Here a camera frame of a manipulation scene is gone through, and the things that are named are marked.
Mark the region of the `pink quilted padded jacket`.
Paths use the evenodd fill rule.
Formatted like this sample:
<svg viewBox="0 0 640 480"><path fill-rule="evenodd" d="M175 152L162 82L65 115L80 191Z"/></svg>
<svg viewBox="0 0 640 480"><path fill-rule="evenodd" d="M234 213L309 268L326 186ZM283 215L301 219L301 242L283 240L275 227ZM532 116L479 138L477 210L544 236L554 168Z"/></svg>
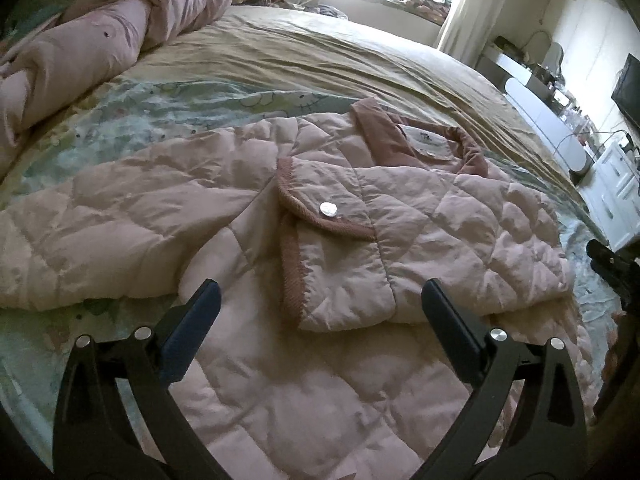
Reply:
<svg viewBox="0 0 640 480"><path fill-rule="evenodd" d="M155 143L1 214L1 303L189 298L222 309L171 392L238 479L405 479L468 392L421 309L436 278L523 340L590 341L547 195L466 131L372 99Z"/></svg>

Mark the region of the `clothes pile on windowsill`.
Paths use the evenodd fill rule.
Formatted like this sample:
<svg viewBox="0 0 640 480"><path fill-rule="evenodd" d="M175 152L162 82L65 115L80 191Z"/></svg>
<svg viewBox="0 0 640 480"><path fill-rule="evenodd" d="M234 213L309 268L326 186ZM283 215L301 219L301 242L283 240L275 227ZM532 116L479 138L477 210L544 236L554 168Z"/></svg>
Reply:
<svg viewBox="0 0 640 480"><path fill-rule="evenodd" d="M425 18L436 25L442 26L450 12L447 0L387 0L399 4L412 14Z"/></svg>

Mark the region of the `white long desk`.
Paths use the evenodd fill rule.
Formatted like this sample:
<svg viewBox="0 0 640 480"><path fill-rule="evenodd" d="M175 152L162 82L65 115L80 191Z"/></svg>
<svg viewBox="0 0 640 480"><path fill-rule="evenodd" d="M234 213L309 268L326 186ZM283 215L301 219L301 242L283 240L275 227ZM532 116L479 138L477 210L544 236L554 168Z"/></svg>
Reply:
<svg viewBox="0 0 640 480"><path fill-rule="evenodd" d="M515 107L573 180L579 181L588 172L590 157L577 136L548 107L551 93L544 90L542 82L529 68L490 44L484 47L475 69Z"/></svg>

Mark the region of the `black flat television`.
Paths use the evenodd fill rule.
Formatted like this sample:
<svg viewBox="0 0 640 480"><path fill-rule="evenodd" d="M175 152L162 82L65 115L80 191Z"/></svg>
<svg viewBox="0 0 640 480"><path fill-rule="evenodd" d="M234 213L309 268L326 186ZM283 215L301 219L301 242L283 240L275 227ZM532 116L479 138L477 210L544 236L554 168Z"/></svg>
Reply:
<svg viewBox="0 0 640 480"><path fill-rule="evenodd" d="M640 61L628 54L611 96L636 130L640 128Z"/></svg>

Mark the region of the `cream curtain right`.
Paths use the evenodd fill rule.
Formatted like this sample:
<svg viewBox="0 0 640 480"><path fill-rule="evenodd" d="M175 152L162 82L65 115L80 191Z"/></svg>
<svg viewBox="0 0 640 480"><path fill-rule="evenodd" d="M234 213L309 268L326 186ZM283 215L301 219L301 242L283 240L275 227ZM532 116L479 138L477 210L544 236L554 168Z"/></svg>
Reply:
<svg viewBox="0 0 640 480"><path fill-rule="evenodd" d="M506 0L454 0L440 28L436 49L473 67Z"/></svg>

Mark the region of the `beige bed sheet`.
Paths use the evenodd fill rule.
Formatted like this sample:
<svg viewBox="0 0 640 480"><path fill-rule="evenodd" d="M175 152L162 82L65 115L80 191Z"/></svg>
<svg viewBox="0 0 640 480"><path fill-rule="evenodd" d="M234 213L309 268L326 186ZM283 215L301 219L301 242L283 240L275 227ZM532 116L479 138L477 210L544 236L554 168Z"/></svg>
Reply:
<svg viewBox="0 0 640 480"><path fill-rule="evenodd" d="M142 54L124 75L374 96L402 116L458 126L484 148L578 195L551 151L484 76L439 50L351 21L232 6L216 23Z"/></svg>

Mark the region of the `pink rolled duvet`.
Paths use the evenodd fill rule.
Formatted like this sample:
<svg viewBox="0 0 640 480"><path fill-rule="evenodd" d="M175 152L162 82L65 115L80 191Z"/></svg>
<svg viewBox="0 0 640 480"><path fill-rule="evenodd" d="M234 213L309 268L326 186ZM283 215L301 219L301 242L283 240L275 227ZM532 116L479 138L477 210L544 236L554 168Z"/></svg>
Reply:
<svg viewBox="0 0 640 480"><path fill-rule="evenodd" d="M138 62L140 54L219 20L232 0L75 0L1 60L1 169L38 122Z"/></svg>

